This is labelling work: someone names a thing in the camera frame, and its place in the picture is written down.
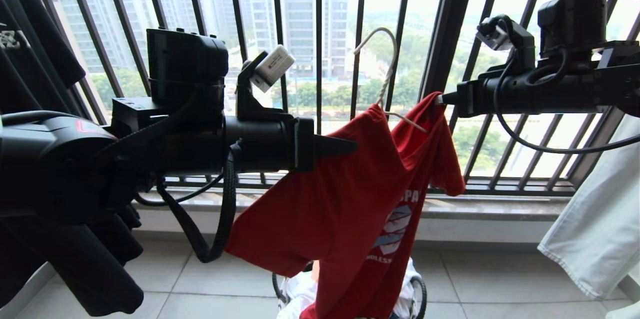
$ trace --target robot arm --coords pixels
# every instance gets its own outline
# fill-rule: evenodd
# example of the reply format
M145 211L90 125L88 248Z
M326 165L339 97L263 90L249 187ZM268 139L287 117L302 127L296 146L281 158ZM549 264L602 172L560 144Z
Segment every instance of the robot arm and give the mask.
M493 50L510 50L507 64L442 95L462 118L496 114L503 129L533 150L585 154L640 142L640 136L603 146L558 149L519 137L503 114L599 113L617 107L640 117L640 47L637 41L606 41L606 0L552 0L538 12L542 58L535 66L533 36L508 16L488 18L477 38ZM592 60L595 53L601 58Z
M147 36L151 97L114 98L109 127L62 112L1 117L3 197L30 198L2 200L2 216L86 223L127 205L159 177L221 173L234 145L235 173L312 171L318 157L357 149L353 141L315 135L313 119L262 107L253 97L252 83L266 91L293 63L284 48L245 63L237 116L228 116L221 40L163 29Z

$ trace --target red t-shirt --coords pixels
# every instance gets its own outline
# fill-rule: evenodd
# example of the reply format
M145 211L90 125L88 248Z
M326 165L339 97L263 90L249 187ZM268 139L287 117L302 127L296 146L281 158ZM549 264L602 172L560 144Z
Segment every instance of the red t-shirt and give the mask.
M320 260L315 305L301 318L387 319L402 287L429 184L465 189L444 107L432 93L389 131L378 105L330 134L358 142L286 175L233 223L226 251L294 276Z

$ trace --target balcony railing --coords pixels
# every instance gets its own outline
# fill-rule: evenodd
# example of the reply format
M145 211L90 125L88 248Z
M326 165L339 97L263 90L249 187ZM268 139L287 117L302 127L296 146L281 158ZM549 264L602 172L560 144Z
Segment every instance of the balcony railing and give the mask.
M121 85L119 84L118 77L115 74L114 68L112 68L112 64L110 63L109 55L105 50L105 45L101 39L101 35L99 34L99 30L94 22L94 17L92 16L92 10L90 9L87 0L76 0L78 7L80 9L80 13L82 14L82 18L84 19L84 23L88 29L90 34L91 41L95 47L95 50L98 54L100 63L103 66L103 70L108 78L108 82L110 87L113 90L113 93L117 97L124 96ZM492 8L494 7L495 0L485 0L484 7L482 8L480 14L481 18L486 18L492 12ZM124 31L124 35L126 37L126 42L128 43L128 47L130 48L131 55L134 59L135 67L139 73L141 78L142 85L146 90L146 93L149 93L149 83L148 83L148 73L145 66L144 59L141 55L141 50L138 47L134 32L131 27L131 19L128 16L128 13L125 9L125 5L123 0L113 0L119 22L121 23L121 27ZM165 12L163 11L163 5L161 0L151 0L153 4L153 10L157 17L157 22L160 27L167 27L167 19L165 18ZM196 19L197 28L200 34L206 35L208 34L205 28L205 20L202 13L202 7L200 0L191 0L192 2L192 10L194 13L194 17ZM233 11L235 14L235 24L237 29L237 38L239 41L240 54L242 56L242 61L249 59L248 50L247 50L247 35L245 33L244 25L243 25L243 13L241 11L240 0L232 0L233 2ZM274 18L275 18L275 30L277 41L279 44L283 44L283 15L281 10L281 0L273 0L274 2ZM407 14L407 4L409 0L400 0L398 3L399 11L397 18L397 29L395 30L395 35L398 41L398 47L402 44L403 40L403 29L405 26L405 16ZM61 23L59 13L55 7L55 0L43 0L43 3L48 9L48 12L51 14L55 22L57 23L58 28L64 33L64 26ZM359 43L362 39L363 32L363 18L364 18L364 3L365 0L358 0L358 10L356 16L356 30L355 30L355 42L353 43L353 47L355 47L356 43ZM432 31L432 37L430 39L429 47L425 47L424 50L427 53L426 61L423 64L423 73L422 80L420 83L420 94L419 98L423 98L433 91L444 91L446 88L448 75L450 73L451 64L454 59L454 55L457 48L457 40L460 36L460 30L462 27L462 23L464 21L467 5L469 0L439 0L438 9L434 18L434 27ZM523 13L521 14L520 23L524 27L526 27L532 16L535 14L535 5L537 0L527 0L526 5L524 7ZM613 9L617 0L608 0L608 14L611 16ZM323 112L322 112L322 93L323 93L323 81L321 78L323 77L322 73L322 52L323 52L323 0L315 0L315 75L316 75L316 125L317 125L317 133L322 133L322 120L323 120ZM626 36L626 39L629 41L635 41L638 36L638 32L640 31L640 16L635 19L635 22ZM470 54L468 60L466 62L466 68L464 69L464 75L462 76L463 81L468 81L473 79L472 75L474 73L474 68L476 66L476 60L478 58L478 54L480 52L481 44L478 39L475 39L471 46ZM354 118L357 114L357 96L358 96L358 88L359 88L359 66L360 56L355 55L353 62L353 75L351 82L351 92L350 92L350 118ZM388 87L388 95L386 97L385 109L390 110L392 99L394 95L394 85L395 85L395 77L391 78L389 87ZM281 78L281 93L282 93L282 107L287 110L290 106L288 101L287 94L287 78L283 76ZM96 118L99 123L102 125L107 124L106 119L107 116L105 112L101 109L101 105L99 103L100 98L98 98L95 92L92 90L92 86L89 85L87 79L83 79L79 87L83 96L86 98L87 103L89 104L89 109L94 118ZM550 124L546 128L546 132L542 137L542 141L540 144L547 145L554 135L556 130L558 129L558 125L560 120L562 119L562 114L557 114L553 117ZM610 109L605 114L602 114L599 118L596 114L588 114L583 119L583 123L579 127L579 130L575 133L574 138L571 141L572 148L578 148L581 144L583 146L591 146L602 144L608 139L610 139L613 131L617 127L618 123L622 118L622 113L617 109ZM449 119L449 125L452 132L457 127L457 123L459 123L458 117L455 114L455 111L452 111L452 115ZM516 133L521 133L523 127L528 120L527 115L522 115L517 120L517 123L514 126L514 130ZM570 164L571 155L563 155L562 159L559 161L558 166L555 168L555 171L551 175L547 175L547 177L534 177L533 174L535 169L537 168L538 163L542 157L542 153L535 153L530 160L530 163L526 167L524 174L521 177L506 177L503 176L503 171L507 166L510 158L514 154L514 148L516 148L516 143L514 140L509 140L505 146L505 150L502 153L502 156L499 160L498 165L496 166L493 175L486 176L477 176L473 175L473 168L478 160L479 154L482 152L483 144L487 137L487 133L489 132L490 125L492 123L492 116L487 115L484 117L478 135L475 139L475 144L473 146L473 150L470 153L468 162L466 167L462 168L464 178L467 180L467 193L474 195L503 195L503 196L549 196L549 197L567 197L571 196L576 187L578 187L585 176L590 172L594 163L596 162L598 155L596 154L587 154L587 155L577 155L574 158L574 162L571 164L569 170L567 166ZM282 177L281 173L256 173L256 174L242 174L240 176L240 187L244 187L247 189L267 189L271 185L277 182L279 178ZM204 181L208 178L189 178L189 177L181 177L177 178L175 181L171 182L172 185L183 186L183 187L200 187L204 184Z

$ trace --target black t-shirt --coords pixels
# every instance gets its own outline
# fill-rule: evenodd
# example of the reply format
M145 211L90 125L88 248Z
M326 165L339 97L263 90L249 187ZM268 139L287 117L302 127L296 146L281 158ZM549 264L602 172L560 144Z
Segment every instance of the black t-shirt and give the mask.
M0 0L0 112L77 114L67 89L84 76L41 0Z
M0 112L76 114L67 88L84 75L41 0L0 0ZM2 200L35 199L26 188ZM90 315L134 312L144 294L123 265L142 253L131 235L138 219L131 206L80 225L0 215L0 308L49 262Z

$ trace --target black cable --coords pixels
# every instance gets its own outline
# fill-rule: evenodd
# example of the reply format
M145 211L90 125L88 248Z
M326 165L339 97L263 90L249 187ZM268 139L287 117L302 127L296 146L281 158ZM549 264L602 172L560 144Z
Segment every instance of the black cable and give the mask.
M216 178L214 178L213 180L211 180L210 182L204 184L204 186L202 186L200 189L197 189L196 191L192 191L189 194L186 194L185 196L182 196L180 198L175 199L176 203L182 203L184 201L188 201L191 198L194 198L196 196L199 196L200 194L206 192L207 190L211 189L214 185L218 184L222 178L224 176L222 174L218 175ZM153 200L147 200L145 198L142 198L142 196L139 193L136 193L134 196L134 199L136 202L142 204L142 205L146 205L147 207L166 207L167 203L166 202L156 202Z
M554 73L554 75L551 78L540 80L545 75L550 74L550 73L547 73L548 71L555 70L553 66L551 67L542 66L540 68L535 69L531 73L531 75L528 77L528 80L526 80L525 84L528 85L529 87L542 87L542 86L558 84L558 82L560 82L560 80L562 80L565 77L565 75L567 75L567 70L569 70L569 51L567 51L567 48L563 47L563 48L560 48L560 54L562 54L562 64L560 64L560 68Z
M167 192L165 180L162 174L158 174L156 180L156 189L162 200L167 203L169 209L180 224L182 231L186 235L196 257L202 263L213 262L218 259L227 244L231 227L236 217L236 185L238 184L238 174L236 173L236 160L242 154L242 139L238 139L229 147L229 154L224 165L222 173L224 178L224 187L222 189L222 206L220 208L220 220L215 231L215 238L211 248L204 239L198 225L192 217L187 213L180 203Z
M631 144L640 142L640 135L636 135L636 136L628 137L627 139L616 141L615 143L609 143L601 146L592 146L592 147L581 148L581 149L557 149L557 148L549 148L548 146L535 145L526 141L525 139L522 139L518 134L516 134L512 130L512 128L509 127L509 125L507 125L507 122L505 121L505 117L503 117L502 109L500 107L500 100L499 100L500 91L503 87L503 82L505 82L505 78L507 77L507 72L510 70L513 63L514 63L514 60L512 57L508 60L506 68L504 69L504 71L502 71L500 75L500 79L498 79L498 85L496 86L496 89L493 92L493 109L495 111L495 116L498 118L498 121L500 122L504 130L507 132L507 134L509 134L509 136L514 139L514 141L522 144L523 146L531 148L532 150L537 150L545 153L554 153L554 154L600 153L604 151L615 150L617 148L622 148L624 146L629 146Z

